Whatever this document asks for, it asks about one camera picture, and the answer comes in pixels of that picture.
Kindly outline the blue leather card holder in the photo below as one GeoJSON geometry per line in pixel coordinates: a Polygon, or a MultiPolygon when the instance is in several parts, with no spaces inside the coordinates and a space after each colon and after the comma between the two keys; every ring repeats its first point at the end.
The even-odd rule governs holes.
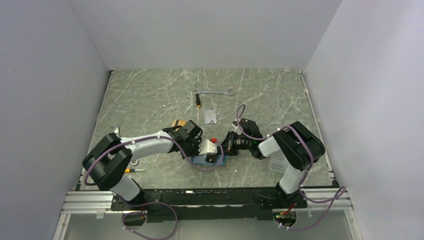
{"type": "Polygon", "coordinates": [[[227,157],[225,155],[222,156],[219,154],[218,155],[205,154],[205,155],[192,156],[190,158],[190,162],[198,166],[216,166],[221,160],[219,165],[222,167],[225,167],[226,159],[227,157]]]}

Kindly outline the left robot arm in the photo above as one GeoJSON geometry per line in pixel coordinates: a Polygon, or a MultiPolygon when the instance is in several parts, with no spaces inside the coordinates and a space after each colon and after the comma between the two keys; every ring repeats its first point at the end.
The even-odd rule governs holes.
{"type": "Polygon", "coordinates": [[[120,137],[117,133],[105,135],[82,160],[86,170],[84,183],[101,191],[112,191],[120,196],[131,210],[145,203],[145,192],[125,170],[130,162],[156,154],[180,152],[184,158],[200,153],[202,129],[192,120],[184,125],[164,128],[156,133],[139,137],[120,137]]]}

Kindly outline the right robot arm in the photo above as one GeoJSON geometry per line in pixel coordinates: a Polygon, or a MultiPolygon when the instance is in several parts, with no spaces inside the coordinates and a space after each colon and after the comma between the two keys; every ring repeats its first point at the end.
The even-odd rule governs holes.
{"type": "Polygon", "coordinates": [[[232,127],[221,144],[226,156],[236,156],[240,150],[248,150],[259,160],[283,155],[285,172],[276,184],[275,200],[280,207],[289,207],[312,166],[326,153],[322,141],[299,121],[267,137],[253,120],[241,118],[234,121],[232,127]]]}

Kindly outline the silver credit card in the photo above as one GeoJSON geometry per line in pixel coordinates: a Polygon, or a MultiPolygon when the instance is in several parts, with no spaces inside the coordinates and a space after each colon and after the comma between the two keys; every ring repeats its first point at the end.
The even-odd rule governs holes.
{"type": "Polygon", "coordinates": [[[216,110],[214,108],[205,108],[203,110],[204,122],[207,125],[217,124],[217,115],[216,110]]]}

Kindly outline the clear plastic screw box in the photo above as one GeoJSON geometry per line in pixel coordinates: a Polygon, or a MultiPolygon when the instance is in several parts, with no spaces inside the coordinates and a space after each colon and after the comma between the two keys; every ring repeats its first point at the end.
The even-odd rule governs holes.
{"type": "Polygon", "coordinates": [[[276,152],[270,158],[270,170],[284,174],[289,164],[284,153],[282,151],[276,152]]]}

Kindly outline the silver open-end wrench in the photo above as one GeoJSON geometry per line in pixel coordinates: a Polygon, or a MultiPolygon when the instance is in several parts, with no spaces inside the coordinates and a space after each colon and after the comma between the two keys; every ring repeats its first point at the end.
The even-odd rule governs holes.
{"type": "Polygon", "coordinates": [[[192,91],[194,94],[220,94],[220,95],[226,95],[226,96],[233,96],[234,92],[232,89],[228,90],[207,90],[207,89],[195,89],[192,91]]]}

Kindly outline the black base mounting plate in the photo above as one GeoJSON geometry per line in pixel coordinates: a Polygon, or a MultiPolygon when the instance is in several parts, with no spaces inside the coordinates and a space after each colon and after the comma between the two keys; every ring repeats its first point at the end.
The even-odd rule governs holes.
{"type": "Polygon", "coordinates": [[[111,210],[143,210],[148,223],[174,220],[256,219],[270,221],[273,214],[286,210],[306,209],[300,194],[286,196],[276,187],[226,187],[192,189],[145,189],[141,207],[113,197],[111,210]]]}

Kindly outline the red adjustable wrench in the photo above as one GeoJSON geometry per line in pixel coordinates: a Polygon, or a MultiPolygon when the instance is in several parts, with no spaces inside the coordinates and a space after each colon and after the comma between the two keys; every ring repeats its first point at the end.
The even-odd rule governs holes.
{"type": "MultiPolygon", "coordinates": [[[[119,137],[119,138],[121,138],[121,136],[120,136],[120,128],[119,128],[119,126],[118,125],[116,125],[116,124],[114,124],[114,125],[111,125],[110,126],[111,128],[112,128],[112,131],[119,137]]],[[[132,165],[132,166],[137,166],[138,164],[139,164],[139,160],[138,159],[134,159],[134,160],[131,160],[130,161],[130,164],[132,165]]]]}

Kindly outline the aluminium frame rail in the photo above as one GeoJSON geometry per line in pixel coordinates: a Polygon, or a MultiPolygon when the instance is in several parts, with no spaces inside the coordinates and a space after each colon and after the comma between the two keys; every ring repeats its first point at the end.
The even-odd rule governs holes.
{"type": "Polygon", "coordinates": [[[178,220],[244,219],[270,220],[283,213],[306,210],[344,211],[352,237],[361,240],[354,208],[348,192],[335,187],[306,187],[285,194],[274,187],[227,187],[193,189],[145,189],[140,203],[127,203],[111,191],[69,191],[66,194],[55,240],[63,240],[72,214],[127,214],[143,211],[147,220],[159,223],[173,219],[163,204],[171,206],[178,220]]]}

